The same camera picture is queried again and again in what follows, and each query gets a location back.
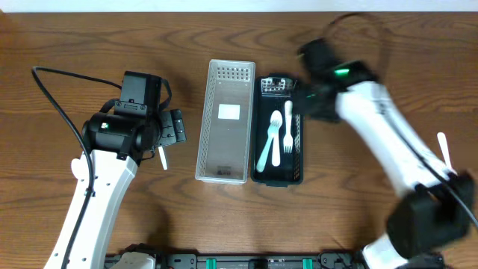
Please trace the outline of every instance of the black plastic basket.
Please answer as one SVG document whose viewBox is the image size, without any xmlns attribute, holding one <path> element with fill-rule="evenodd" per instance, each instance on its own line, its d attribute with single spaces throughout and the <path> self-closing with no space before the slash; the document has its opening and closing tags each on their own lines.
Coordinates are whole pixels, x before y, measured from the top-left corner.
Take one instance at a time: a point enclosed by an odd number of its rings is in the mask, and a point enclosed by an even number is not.
<svg viewBox="0 0 478 269">
<path fill-rule="evenodd" d="M 263 92 L 263 78 L 289 78 L 292 80 L 290 90 L 276 90 Z M 300 184 L 303 180 L 303 117 L 293 114 L 291 122 L 291 134 L 294 139 L 292 153 L 284 153 L 282 140 L 285 135 L 285 121 L 279 129 L 279 148 L 281 164 L 274 167 L 271 164 L 272 148 L 269 151 L 266 166 L 262 173 L 259 173 L 255 166 L 259 160 L 262 149 L 267 141 L 267 129 L 270 125 L 270 115 L 273 111 L 281 111 L 284 116 L 284 102 L 292 100 L 291 91 L 298 87 L 299 80 L 284 74 L 269 74 L 267 77 L 259 77 L 255 80 L 254 102 L 252 109 L 251 128 L 251 179 L 254 182 L 263 183 L 267 186 L 287 187 Z"/>
</svg>

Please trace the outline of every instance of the white sticker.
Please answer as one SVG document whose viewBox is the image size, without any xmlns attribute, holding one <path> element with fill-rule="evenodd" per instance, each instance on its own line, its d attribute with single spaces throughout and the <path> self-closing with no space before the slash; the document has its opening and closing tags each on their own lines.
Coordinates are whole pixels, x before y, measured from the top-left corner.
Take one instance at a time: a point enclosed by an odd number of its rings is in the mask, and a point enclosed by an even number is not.
<svg viewBox="0 0 478 269">
<path fill-rule="evenodd" d="M 239 120 L 240 105 L 219 104 L 218 118 L 224 120 Z"/>
</svg>

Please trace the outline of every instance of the gray plastic basket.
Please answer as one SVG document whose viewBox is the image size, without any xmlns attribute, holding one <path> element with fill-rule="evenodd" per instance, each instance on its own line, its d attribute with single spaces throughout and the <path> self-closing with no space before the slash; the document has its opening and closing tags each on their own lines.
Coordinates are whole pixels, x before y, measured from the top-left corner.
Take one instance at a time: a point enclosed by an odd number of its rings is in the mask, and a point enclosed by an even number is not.
<svg viewBox="0 0 478 269">
<path fill-rule="evenodd" d="M 254 79 L 253 62 L 209 63 L 196 179 L 227 184 L 246 182 Z"/>
</svg>

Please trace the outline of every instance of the wood grain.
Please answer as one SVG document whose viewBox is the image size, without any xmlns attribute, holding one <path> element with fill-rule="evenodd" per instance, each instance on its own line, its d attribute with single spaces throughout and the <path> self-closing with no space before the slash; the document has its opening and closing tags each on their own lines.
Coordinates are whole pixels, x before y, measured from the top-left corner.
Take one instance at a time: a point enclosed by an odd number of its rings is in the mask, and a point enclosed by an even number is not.
<svg viewBox="0 0 478 269">
<path fill-rule="evenodd" d="M 397 202 L 378 162 L 345 123 L 305 123 L 305 179 L 289 188 L 194 180 L 208 62 L 254 61 L 256 75 L 305 76 L 296 59 L 338 13 L 0 14 L 0 268 L 42 268 L 71 202 L 81 150 L 31 77 L 42 65 L 121 82 L 126 70 L 167 78 L 187 143 L 167 148 L 169 170 L 144 162 L 125 195 L 108 252 L 145 242 L 200 253 L 313 253 L 358 248 L 384 230 Z M 394 45 L 386 84 L 439 154 L 478 167 L 478 18 L 474 13 L 380 13 Z M 372 67 L 379 42 L 351 19 L 332 33 L 346 59 Z M 77 126 L 117 89 L 41 74 Z M 476 268 L 475 231 L 445 248 L 455 268 Z"/>
</svg>

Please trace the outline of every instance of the white plastic utensil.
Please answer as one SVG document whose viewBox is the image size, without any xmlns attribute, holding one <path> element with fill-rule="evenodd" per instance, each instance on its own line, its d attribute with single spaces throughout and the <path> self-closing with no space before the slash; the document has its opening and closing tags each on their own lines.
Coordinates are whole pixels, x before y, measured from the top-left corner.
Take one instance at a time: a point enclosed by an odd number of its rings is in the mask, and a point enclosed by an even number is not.
<svg viewBox="0 0 478 269">
<path fill-rule="evenodd" d="M 282 114 L 280 111 L 274 111 L 272 116 L 270 116 L 270 120 L 279 121 L 279 127 L 277 128 L 277 132 L 274 134 L 274 144 L 272 148 L 272 165 L 278 167 L 281 164 L 281 150 L 279 148 L 279 129 L 282 126 Z"/>
<path fill-rule="evenodd" d="M 161 163 L 163 164 L 163 169 L 167 170 L 166 155 L 164 154 L 164 149 L 162 146 L 158 147 L 158 152 L 159 152 L 159 158 L 161 159 Z"/>
<path fill-rule="evenodd" d="M 284 152 L 285 153 L 292 153 L 292 143 L 293 143 L 292 134 L 291 134 L 292 101 L 285 101 L 284 112 L 285 112 Z"/>
<path fill-rule="evenodd" d="M 257 162 L 257 165 L 255 166 L 255 169 L 259 173 L 262 173 L 264 171 L 264 168 L 267 162 L 267 157 L 269 156 L 270 144 L 272 143 L 272 140 L 274 139 L 274 137 L 279 135 L 279 128 L 281 125 L 282 125 L 282 115 L 279 111 L 274 111 L 272 115 L 270 116 L 270 126 L 269 126 L 269 129 L 267 130 L 267 142 L 264 146 L 264 149 L 262 150 L 261 157 L 259 157 L 259 161 Z"/>
<path fill-rule="evenodd" d="M 440 144 L 441 154 L 443 154 L 445 165 L 447 165 L 448 168 L 453 169 L 451 167 L 450 153 L 448 152 L 447 137 L 442 132 L 436 134 L 436 137 L 438 138 L 438 144 Z"/>
</svg>

